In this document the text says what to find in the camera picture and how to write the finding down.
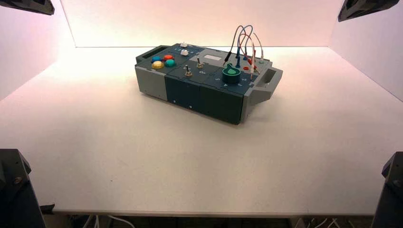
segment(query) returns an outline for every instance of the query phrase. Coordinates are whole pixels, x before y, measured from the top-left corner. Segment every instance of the white table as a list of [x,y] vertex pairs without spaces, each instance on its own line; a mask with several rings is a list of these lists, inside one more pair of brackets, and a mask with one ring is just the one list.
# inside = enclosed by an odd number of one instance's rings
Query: white table
[[231,125],[143,95],[134,57],[78,48],[0,101],[41,205],[125,215],[373,214],[403,104],[326,47],[267,48],[271,100]]

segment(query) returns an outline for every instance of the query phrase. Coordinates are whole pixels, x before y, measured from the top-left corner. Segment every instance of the electronic control box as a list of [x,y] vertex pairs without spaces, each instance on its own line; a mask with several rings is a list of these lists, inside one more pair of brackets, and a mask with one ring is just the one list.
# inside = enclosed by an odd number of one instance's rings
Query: electronic control box
[[252,108],[269,100],[282,70],[267,59],[250,60],[190,44],[158,46],[136,57],[140,91],[187,109],[229,122],[244,122]]

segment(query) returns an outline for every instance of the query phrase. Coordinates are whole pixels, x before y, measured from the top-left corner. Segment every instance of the white wall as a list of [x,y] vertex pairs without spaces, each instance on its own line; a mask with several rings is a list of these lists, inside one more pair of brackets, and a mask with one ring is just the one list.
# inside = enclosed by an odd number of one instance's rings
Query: white wall
[[327,46],[343,0],[62,0],[77,47],[228,46],[252,24],[264,46]]
[[331,45],[353,66],[403,100],[403,2],[337,23]]
[[0,7],[0,100],[74,48],[60,1],[52,3],[52,16]]

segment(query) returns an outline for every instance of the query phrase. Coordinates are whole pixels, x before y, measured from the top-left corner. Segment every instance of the yellow button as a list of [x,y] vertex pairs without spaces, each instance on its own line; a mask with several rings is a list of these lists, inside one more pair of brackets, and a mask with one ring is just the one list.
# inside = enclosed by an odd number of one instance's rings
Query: yellow button
[[160,69],[163,68],[163,62],[161,61],[155,61],[153,64],[151,64],[151,67],[154,69]]

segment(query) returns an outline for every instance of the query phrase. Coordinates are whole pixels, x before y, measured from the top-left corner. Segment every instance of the white sticker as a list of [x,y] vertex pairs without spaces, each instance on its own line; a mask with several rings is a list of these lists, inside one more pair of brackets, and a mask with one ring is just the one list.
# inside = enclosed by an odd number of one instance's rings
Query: white sticker
[[205,57],[205,58],[212,59],[212,60],[217,60],[217,61],[219,61],[220,59],[222,59],[221,57],[212,56],[212,55],[205,55],[204,57]]

